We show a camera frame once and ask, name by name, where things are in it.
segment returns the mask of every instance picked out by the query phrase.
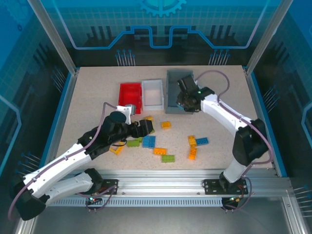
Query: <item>blue enclosure wall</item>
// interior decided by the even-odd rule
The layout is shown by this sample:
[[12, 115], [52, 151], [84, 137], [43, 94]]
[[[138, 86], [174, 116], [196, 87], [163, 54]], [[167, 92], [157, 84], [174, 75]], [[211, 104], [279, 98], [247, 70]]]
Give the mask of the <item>blue enclosure wall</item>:
[[280, 0], [43, 0], [77, 66], [246, 65]]
[[295, 188], [312, 187], [311, 9], [312, 1], [293, 1], [254, 71]]
[[0, 22], [0, 185], [7, 186], [12, 174], [36, 169], [23, 156], [42, 157], [68, 70], [27, 1], [0, 0]]

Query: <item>gear logo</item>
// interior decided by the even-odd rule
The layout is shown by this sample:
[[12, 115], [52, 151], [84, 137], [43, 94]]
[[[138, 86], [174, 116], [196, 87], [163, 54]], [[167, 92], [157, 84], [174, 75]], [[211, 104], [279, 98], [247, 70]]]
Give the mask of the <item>gear logo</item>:
[[175, 14], [177, 9], [182, 9], [182, 4], [186, 4], [186, 0], [139, 0], [139, 4], [147, 14], [162, 17]]
[[28, 16], [27, 0], [0, 0], [0, 7], [6, 7], [10, 15], [18, 23], [18, 29], [21, 31], [21, 24]]

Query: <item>yellow lego brick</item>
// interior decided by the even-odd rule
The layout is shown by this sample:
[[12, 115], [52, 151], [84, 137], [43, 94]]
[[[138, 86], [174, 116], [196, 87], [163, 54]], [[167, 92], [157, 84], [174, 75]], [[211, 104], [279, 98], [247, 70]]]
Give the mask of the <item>yellow lego brick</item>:
[[190, 144], [190, 147], [196, 147], [197, 144], [196, 144], [196, 140], [195, 140], [195, 136], [192, 135], [192, 136], [188, 136], [188, 139], [189, 139], [189, 144]]
[[161, 123], [161, 128], [162, 128], [162, 129], [171, 128], [171, 123], [170, 123], [169, 121], [167, 121], [167, 122], [162, 122], [162, 123]]
[[154, 155], [166, 155], [167, 149], [154, 148]]
[[190, 154], [189, 154], [189, 159], [195, 160], [196, 159], [196, 153], [197, 153], [197, 148], [191, 148]]
[[144, 117], [144, 119], [154, 121], [153, 116], [147, 116], [147, 117]]
[[114, 146], [114, 148], [113, 148], [113, 146], [111, 146], [110, 148], [109, 148], [109, 150], [111, 151], [111, 152], [113, 152], [114, 154], [116, 154], [116, 155], [119, 155], [120, 154], [120, 152], [121, 152], [121, 150], [125, 147], [123, 144], [123, 142], [120, 142], [119, 143], [120, 145], [122, 145], [122, 146]]

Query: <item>blue frame edge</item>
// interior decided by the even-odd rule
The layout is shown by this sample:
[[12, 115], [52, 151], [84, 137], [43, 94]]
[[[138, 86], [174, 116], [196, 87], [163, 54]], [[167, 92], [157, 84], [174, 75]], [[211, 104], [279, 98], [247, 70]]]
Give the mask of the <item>blue frame edge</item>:
[[48, 151], [49, 151], [50, 146], [51, 146], [52, 137], [54, 135], [54, 131], [55, 131], [55, 128], [57, 126], [57, 122], [59, 120], [60, 111], [62, 109], [62, 106], [63, 106], [63, 103], [64, 103], [64, 99], [65, 99], [65, 95], [66, 95], [66, 92], [68, 90], [68, 85], [69, 85], [69, 82], [70, 82], [71, 78], [72, 78], [72, 74], [69, 72], [68, 75], [67, 75], [67, 79], [66, 79], [63, 91], [62, 91], [62, 95], [60, 96], [60, 99], [59, 99], [58, 108], [57, 108], [57, 111], [55, 113], [54, 120], [52, 122], [51, 130], [50, 130], [50, 133], [49, 133], [49, 136], [48, 136], [48, 139], [47, 139], [47, 143], [45, 144], [45, 147], [44, 147], [44, 150], [43, 150], [43, 154], [42, 154], [42, 158], [41, 158], [41, 162], [40, 162], [39, 168], [44, 166], [45, 161], [46, 161], [46, 159], [48, 157]]
[[267, 128], [268, 128], [268, 132], [269, 132], [269, 135], [270, 135], [270, 138], [271, 138], [272, 147], [273, 147], [274, 152], [275, 152], [275, 157], [276, 157], [276, 160], [277, 160], [277, 163], [278, 163], [278, 167], [279, 167], [280, 172], [281, 172], [281, 176], [282, 177], [287, 177], [287, 172], [286, 172], [286, 169], [285, 169], [285, 166], [284, 166], [284, 163], [283, 163], [283, 159], [282, 159], [282, 156], [280, 154], [280, 151], [279, 151], [276, 139], [275, 139], [275, 135], [273, 133], [273, 129], [272, 129], [272, 126], [271, 126], [271, 122], [270, 122], [270, 119], [269, 119], [269, 115], [267, 113], [267, 110], [265, 109], [264, 102], [263, 102], [263, 99], [262, 99], [262, 95], [261, 95], [261, 92], [260, 92], [260, 89], [259, 89], [259, 86], [258, 86], [258, 82], [257, 82], [257, 80], [255, 78], [254, 72], [251, 73], [251, 78], [253, 80], [253, 85], [255, 87], [255, 91], [256, 91], [256, 94], [257, 94], [258, 99], [259, 99], [259, 103], [260, 103], [260, 107], [261, 107], [261, 110], [262, 110], [262, 113], [263, 113], [264, 121], [265, 121], [265, 123], [267, 125]]

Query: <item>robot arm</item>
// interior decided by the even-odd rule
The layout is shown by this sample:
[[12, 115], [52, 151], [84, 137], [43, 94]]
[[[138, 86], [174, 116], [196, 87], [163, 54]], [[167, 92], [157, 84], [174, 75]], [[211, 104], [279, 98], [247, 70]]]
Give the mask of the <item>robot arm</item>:
[[[14, 175], [10, 186], [12, 199], [26, 184], [32, 180], [35, 181], [27, 187], [16, 202], [16, 208], [21, 218], [29, 220], [39, 215], [47, 205], [63, 197], [83, 192], [92, 194], [99, 190], [103, 179], [95, 169], [88, 169], [73, 178], [60, 180], [73, 170], [109, 151], [112, 144], [125, 142], [128, 137], [144, 137], [151, 133], [153, 125], [150, 120], [131, 122], [130, 115], [134, 112], [133, 106], [118, 106], [117, 111], [111, 112], [105, 118], [99, 135], [87, 149], [67, 157], [88, 145], [95, 135], [97, 127], [86, 132], [69, 150], [44, 167], [23, 177]], [[44, 169], [47, 170], [36, 179], [36, 175]]]
[[265, 125], [260, 119], [253, 121], [220, 100], [223, 106], [240, 118], [233, 116], [220, 106], [213, 90], [207, 87], [200, 89], [191, 76], [180, 79], [178, 84], [181, 92], [177, 97], [177, 104], [180, 107], [187, 112], [203, 111], [211, 115], [234, 136], [234, 159], [220, 175], [219, 181], [224, 191], [228, 192], [231, 185], [240, 180], [252, 161], [260, 158], [268, 150], [261, 137], [241, 120], [251, 123], [266, 137]]

